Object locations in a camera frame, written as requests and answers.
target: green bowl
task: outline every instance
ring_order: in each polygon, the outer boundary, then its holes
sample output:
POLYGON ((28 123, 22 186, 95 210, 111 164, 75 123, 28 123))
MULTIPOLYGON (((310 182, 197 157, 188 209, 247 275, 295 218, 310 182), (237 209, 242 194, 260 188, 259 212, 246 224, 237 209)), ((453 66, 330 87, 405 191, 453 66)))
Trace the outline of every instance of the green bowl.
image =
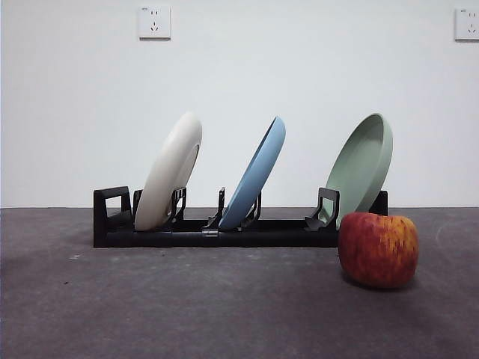
MULTIPOLYGON (((326 187, 339 191, 339 216, 368 212, 381 191, 392 157, 392 131, 380 114, 363 120, 348 138, 329 174, 326 187)), ((320 218, 327 221, 332 203, 324 201, 320 218)))

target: black dish rack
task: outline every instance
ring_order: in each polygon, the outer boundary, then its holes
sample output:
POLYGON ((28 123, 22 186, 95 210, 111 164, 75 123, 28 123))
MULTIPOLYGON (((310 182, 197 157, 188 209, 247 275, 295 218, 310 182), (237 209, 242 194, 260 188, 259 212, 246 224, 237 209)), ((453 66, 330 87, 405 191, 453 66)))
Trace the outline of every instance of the black dish rack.
MULTIPOLYGON (((161 227, 135 231, 135 215, 142 190, 133 195, 131 208, 128 187, 94 191, 94 247, 318 247, 338 246, 336 219, 339 213, 338 191, 320 188, 318 205, 304 219, 261 219, 261 193, 249 214, 234 230, 218 229, 225 209, 225 188, 219 191, 218 211, 208 219, 185 219, 186 187, 171 194, 171 213, 161 227), (121 211, 108 216, 106 200, 121 197, 121 211), (318 218, 323 200, 333 203, 332 216, 324 222, 318 218)), ((381 191, 369 212, 388 214, 388 192, 381 191)))

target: electrical outlet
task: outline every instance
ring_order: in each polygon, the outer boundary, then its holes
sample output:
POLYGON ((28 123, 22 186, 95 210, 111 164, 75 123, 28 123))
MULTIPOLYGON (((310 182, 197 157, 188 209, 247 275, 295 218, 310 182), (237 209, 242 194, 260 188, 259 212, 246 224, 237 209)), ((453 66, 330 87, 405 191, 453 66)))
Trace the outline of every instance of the electrical outlet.
POLYGON ((456 40, 479 40, 479 8, 456 9, 456 40))
POLYGON ((169 6, 138 9, 140 39, 171 39, 171 8, 169 6))

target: apple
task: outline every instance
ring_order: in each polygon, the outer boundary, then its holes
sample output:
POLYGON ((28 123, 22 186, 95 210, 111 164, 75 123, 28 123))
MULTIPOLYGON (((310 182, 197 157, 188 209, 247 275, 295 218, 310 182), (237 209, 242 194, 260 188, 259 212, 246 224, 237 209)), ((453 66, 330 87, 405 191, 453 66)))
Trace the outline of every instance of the apple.
POLYGON ((377 288, 398 288, 414 276, 418 231, 402 216, 354 212, 343 217, 339 260, 354 280, 377 288))

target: concrete floor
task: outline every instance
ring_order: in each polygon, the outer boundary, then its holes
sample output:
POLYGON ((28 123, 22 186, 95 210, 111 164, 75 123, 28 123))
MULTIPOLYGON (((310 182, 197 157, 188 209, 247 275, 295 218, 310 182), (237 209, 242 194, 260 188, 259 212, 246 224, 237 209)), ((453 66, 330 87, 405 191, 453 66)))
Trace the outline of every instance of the concrete floor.
POLYGON ((91 209, 3 209, 1 357, 479 358, 479 209, 391 214, 419 265, 376 291, 336 249, 93 249, 91 209))

